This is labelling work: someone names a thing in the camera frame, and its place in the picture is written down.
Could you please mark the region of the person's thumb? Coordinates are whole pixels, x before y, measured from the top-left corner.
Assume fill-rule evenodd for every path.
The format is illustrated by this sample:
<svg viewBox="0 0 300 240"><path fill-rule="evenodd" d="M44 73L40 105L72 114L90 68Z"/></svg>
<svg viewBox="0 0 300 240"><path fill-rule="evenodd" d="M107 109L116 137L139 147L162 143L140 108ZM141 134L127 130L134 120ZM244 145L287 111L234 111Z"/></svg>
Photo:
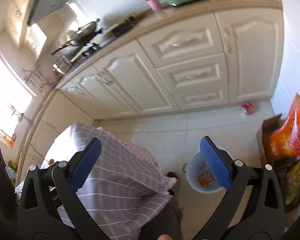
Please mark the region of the person's thumb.
<svg viewBox="0 0 300 240"><path fill-rule="evenodd" d="M164 234L158 237L158 240L173 240L169 235Z"/></svg>

